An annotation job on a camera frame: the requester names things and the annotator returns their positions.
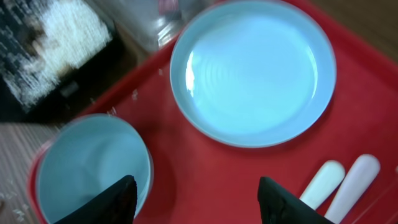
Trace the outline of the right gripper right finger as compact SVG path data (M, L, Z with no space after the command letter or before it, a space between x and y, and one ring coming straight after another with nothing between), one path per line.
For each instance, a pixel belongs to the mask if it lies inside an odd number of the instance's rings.
M261 177L257 191L262 224L333 224L270 177Z

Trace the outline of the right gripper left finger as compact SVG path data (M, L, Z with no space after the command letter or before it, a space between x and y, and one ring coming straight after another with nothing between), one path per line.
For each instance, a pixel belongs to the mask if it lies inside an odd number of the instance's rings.
M132 224L137 206L137 183L126 175L56 224Z

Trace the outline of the white plastic spoon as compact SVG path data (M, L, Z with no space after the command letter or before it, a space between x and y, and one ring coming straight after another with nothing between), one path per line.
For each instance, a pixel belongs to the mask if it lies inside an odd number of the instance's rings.
M344 177L345 168L338 161L326 161L307 185L300 200L316 210L340 185Z

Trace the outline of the light blue bowl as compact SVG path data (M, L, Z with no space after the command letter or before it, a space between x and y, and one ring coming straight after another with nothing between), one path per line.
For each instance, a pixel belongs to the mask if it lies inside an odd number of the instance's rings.
M77 119L64 127L38 166L36 196L45 221L71 214L126 175L137 183L136 211L152 188L150 152L124 120L104 114Z

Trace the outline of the white plastic fork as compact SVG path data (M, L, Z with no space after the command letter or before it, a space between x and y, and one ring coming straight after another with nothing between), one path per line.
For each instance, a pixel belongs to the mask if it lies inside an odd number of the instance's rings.
M325 218L332 223L341 223L355 203L372 184L380 171L379 160L370 154L360 155L342 181Z

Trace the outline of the light blue plate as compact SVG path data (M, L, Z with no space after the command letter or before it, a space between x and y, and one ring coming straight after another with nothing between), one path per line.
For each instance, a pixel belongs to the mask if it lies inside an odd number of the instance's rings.
M228 1L195 16L170 60L186 119L218 142L274 146L310 128L336 85L336 58L309 13L285 1Z

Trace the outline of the black food waste tray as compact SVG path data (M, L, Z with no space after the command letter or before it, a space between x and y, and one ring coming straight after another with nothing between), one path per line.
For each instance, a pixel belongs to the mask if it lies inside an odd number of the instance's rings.
M22 109L1 78L1 121L46 123L70 119L123 77L137 60L128 53L115 27L106 25L113 35L112 41L81 68L69 73L30 110Z

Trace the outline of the clear plastic waste bin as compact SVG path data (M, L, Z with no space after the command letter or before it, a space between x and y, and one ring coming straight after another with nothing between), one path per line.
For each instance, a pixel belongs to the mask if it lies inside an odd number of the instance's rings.
M197 14L215 0L91 0L108 25L120 27L145 51L168 44Z

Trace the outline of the red serving tray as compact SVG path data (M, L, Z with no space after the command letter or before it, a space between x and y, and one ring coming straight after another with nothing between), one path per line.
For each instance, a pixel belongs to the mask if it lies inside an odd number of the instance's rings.
M120 118L144 141L154 178L141 211L136 211L136 223L261 223L257 200L261 177L270 177L300 199L326 161L338 161L346 177L363 154L376 157L381 168L341 223L397 222L397 65L309 3L285 2L309 13L320 25L337 69L326 110L295 138L243 148L197 130L180 111L170 86L170 60L179 36L77 118L94 114ZM42 223L48 222L37 201L36 177L40 160L56 137L42 146L27 184Z

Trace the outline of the food scraps and rice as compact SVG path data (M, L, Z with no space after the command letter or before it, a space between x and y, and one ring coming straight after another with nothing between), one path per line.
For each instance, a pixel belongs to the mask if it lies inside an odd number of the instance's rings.
M82 0L1 1L1 78L30 110L113 39Z

